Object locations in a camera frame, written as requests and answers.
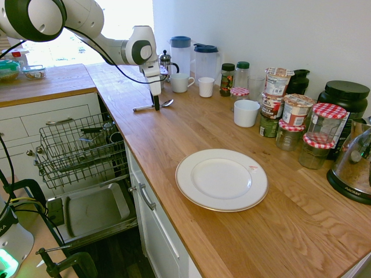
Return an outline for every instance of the dishwasher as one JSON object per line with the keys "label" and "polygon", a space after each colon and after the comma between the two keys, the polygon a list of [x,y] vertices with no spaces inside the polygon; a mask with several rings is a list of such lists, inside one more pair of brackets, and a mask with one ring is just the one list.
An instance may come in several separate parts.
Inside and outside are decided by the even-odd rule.
{"label": "dishwasher", "polygon": [[48,217],[70,248],[137,225],[123,138],[108,113],[40,129],[34,164],[49,189]]}

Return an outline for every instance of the white cup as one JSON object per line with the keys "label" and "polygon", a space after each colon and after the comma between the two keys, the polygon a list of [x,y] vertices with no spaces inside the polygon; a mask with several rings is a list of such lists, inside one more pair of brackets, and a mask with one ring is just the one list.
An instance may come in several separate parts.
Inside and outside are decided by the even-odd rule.
{"label": "white cup", "polygon": [[241,127],[255,125],[260,104],[252,100],[238,100],[234,103],[234,123]]}
{"label": "white cup", "polygon": [[174,93],[184,93],[187,91],[189,86],[195,83],[195,79],[190,77],[188,74],[171,74],[170,82]]}
{"label": "white cup", "polygon": [[198,79],[199,83],[199,95],[201,97],[211,97],[214,89],[214,78],[201,77]]}

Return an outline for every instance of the wooden countertop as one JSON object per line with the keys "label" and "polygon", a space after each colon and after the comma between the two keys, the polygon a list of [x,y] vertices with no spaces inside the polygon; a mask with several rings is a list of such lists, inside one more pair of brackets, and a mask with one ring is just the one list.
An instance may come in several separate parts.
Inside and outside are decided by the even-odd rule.
{"label": "wooden countertop", "polygon": [[0,83],[0,107],[97,92],[83,64],[46,69],[46,77]]}
{"label": "wooden countertop", "polygon": [[[303,168],[300,150],[285,152],[259,124],[234,124],[229,99],[198,88],[160,95],[174,103],[160,111],[133,112],[150,104],[145,85],[106,64],[86,66],[150,185],[204,278],[340,277],[371,251],[371,207],[337,193],[320,170]],[[136,67],[121,67],[142,79]],[[244,153],[265,170],[269,191],[248,210],[220,213],[199,207],[178,190],[175,171],[203,149]]]}

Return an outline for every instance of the white plate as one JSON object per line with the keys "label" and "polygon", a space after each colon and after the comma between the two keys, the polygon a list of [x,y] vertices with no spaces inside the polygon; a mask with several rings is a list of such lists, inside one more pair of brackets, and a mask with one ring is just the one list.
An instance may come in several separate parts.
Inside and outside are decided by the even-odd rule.
{"label": "white plate", "polygon": [[193,153],[179,163],[175,177],[190,201],[216,211],[246,210],[268,192],[263,168],[252,158],[228,149]]}

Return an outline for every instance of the white wall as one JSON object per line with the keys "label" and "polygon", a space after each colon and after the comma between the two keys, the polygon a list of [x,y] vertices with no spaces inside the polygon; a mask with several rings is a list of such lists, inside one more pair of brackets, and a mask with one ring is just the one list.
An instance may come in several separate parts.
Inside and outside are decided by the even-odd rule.
{"label": "white wall", "polygon": [[[311,73],[306,95],[317,99],[327,81],[371,88],[370,0],[154,0],[158,54],[172,36],[216,45],[224,61]],[[371,95],[365,116],[371,115]]]}

